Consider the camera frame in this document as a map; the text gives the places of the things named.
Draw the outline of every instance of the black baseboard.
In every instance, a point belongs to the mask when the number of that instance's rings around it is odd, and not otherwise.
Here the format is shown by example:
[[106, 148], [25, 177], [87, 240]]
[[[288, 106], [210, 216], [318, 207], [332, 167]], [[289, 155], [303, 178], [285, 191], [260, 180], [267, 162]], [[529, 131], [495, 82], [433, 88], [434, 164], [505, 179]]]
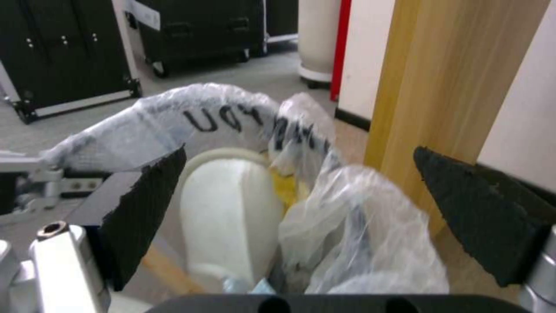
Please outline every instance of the black baseboard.
[[336, 111], [334, 112], [334, 118], [344, 121], [357, 128], [363, 129], [364, 131], [369, 131], [371, 129], [371, 120], [362, 118], [361, 116], [350, 113], [346, 110], [342, 110], [339, 107], [337, 107]]

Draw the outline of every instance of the wooden stick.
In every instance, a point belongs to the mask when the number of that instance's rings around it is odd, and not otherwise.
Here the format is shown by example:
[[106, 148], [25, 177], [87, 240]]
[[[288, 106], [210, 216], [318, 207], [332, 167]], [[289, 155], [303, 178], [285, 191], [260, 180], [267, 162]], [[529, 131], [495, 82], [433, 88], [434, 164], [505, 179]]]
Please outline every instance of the wooden stick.
[[413, 163], [427, 146], [475, 163], [549, 0], [397, 0], [365, 164], [444, 222]]
[[199, 284], [153, 245], [141, 260], [141, 264], [177, 295], [206, 293]]

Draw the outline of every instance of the plastic bag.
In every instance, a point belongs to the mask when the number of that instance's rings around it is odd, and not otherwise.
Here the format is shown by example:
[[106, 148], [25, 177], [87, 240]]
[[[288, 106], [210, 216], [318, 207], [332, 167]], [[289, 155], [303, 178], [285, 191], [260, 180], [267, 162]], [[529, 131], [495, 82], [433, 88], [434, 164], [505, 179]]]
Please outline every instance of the plastic bag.
[[310, 190], [278, 234], [290, 291], [448, 292], [427, 215], [374, 170], [345, 166], [333, 139], [332, 121], [307, 95], [280, 106], [266, 95], [205, 84], [141, 99], [42, 156], [66, 169], [120, 172], [182, 145], [188, 159], [223, 147], [268, 150], [272, 166]]

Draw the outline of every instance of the black equipment case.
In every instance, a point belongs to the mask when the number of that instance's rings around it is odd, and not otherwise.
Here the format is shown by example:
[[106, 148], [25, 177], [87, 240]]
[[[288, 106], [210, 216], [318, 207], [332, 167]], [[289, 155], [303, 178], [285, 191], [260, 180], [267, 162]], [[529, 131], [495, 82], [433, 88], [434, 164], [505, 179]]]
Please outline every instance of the black equipment case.
[[127, 8], [139, 53], [159, 77], [168, 63], [188, 58], [235, 53], [246, 62], [261, 42], [263, 10], [261, 0], [129, 0]]
[[266, 0], [268, 42], [297, 39], [298, 0]]
[[24, 123], [141, 95], [123, 6], [113, 1], [0, 2], [0, 85]]

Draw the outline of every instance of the white wall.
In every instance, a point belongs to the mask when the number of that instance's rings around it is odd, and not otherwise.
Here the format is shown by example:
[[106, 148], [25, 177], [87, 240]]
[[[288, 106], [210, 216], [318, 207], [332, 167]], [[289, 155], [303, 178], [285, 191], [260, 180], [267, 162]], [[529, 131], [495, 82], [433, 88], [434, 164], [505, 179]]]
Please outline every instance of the white wall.
[[556, 1], [549, 4], [479, 162], [556, 192]]
[[338, 107], [371, 119], [395, 0], [352, 0]]

